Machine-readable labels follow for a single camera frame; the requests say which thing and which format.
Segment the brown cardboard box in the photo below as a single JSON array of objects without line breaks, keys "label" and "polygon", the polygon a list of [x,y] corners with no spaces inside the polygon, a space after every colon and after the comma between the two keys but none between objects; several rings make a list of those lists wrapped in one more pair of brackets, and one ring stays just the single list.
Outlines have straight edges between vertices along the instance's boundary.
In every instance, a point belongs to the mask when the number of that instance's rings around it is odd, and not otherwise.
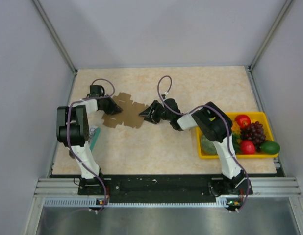
[{"label": "brown cardboard box", "polygon": [[104,114],[102,116],[104,126],[116,128],[117,125],[124,125],[136,129],[142,126],[144,118],[139,116],[139,114],[146,110],[148,105],[133,101],[131,95],[127,93],[119,93],[113,96],[112,99],[123,110],[115,115]]}]

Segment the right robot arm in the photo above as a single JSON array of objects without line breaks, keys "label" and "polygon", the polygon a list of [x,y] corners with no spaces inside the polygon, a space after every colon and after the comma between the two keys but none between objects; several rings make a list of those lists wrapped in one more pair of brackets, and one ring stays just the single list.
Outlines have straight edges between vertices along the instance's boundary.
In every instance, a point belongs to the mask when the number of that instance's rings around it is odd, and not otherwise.
[{"label": "right robot arm", "polygon": [[231,132],[232,121],[214,103],[209,102],[183,114],[174,99],[166,99],[163,103],[155,100],[147,109],[139,113],[139,116],[152,124],[167,120],[177,131],[200,128],[202,134],[216,148],[222,167],[221,178],[211,179],[208,183],[210,193],[214,196],[247,196],[251,193],[249,177],[235,155]]}]

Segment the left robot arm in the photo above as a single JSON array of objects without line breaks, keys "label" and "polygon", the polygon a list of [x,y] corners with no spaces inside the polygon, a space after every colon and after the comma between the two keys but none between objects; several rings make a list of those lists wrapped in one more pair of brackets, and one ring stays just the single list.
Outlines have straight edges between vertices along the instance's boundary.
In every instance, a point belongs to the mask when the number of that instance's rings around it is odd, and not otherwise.
[{"label": "left robot arm", "polygon": [[89,182],[89,189],[95,194],[104,192],[106,183],[101,177],[101,169],[95,162],[90,149],[90,128],[88,115],[104,111],[107,115],[116,115],[123,111],[105,89],[100,85],[90,85],[85,99],[75,101],[70,106],[60,106],[56,112],[56,137],[69,149],[76,159],[81,177]]}]

